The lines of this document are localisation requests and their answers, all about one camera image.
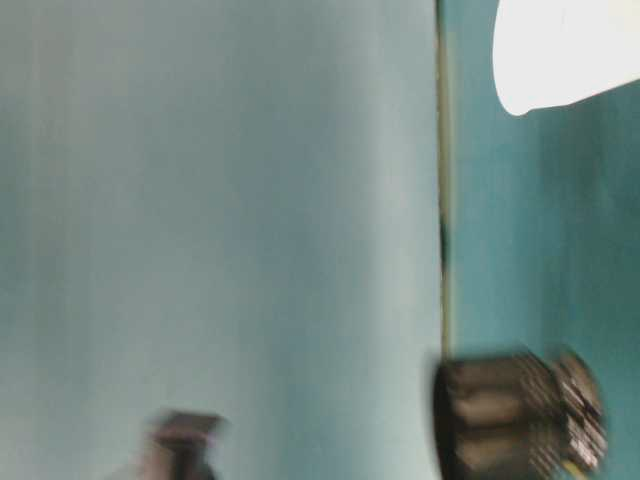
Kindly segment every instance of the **dark object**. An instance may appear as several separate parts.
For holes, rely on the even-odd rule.
[[[570,462],[595,471],[606,452],[602,405],[572,353],[444,361],[433,418],[444,480],[547,480]]]
[[[143,480],[213,480],[207,449],[223,420],[215,415],[170,412],[149,435]]]

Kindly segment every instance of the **vertical edge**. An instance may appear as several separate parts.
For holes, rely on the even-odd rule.
[[[451,295],[449,230],[451,224],[450,198],[450,112],[447,52],[444,34],[444,3],[435,0],[436,19],[436,91],[438,122],[438,192],[440,208],[442,357],[451,352]]]

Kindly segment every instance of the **teal background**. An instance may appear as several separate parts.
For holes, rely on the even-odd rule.
[[[633,478],[640,470],[640,84],[510,116],[492,77],[496,7],[439,2],[453,351],[573,347],[593,368],[608,409],[610,456],[601,478]]]
[[[223,478],[435,478],[432,2],[4,0],[0,477],[162,407]]]

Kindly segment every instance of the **teal wall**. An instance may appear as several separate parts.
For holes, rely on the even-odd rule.
[[[440,2],[455,352],[573,347],[609,413],[602,478],[640,470],[640,84],[512,117],[493,85],[496,1]]]
[[[165,406],[231,420],[229,480],[434,478],[434,42],[430,1],[2,2],[2,478],[102,479]]]

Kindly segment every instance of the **white lamp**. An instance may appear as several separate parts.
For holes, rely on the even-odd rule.
[[[640,79],[640,0],[500,0],[493,75],[512,115]]]

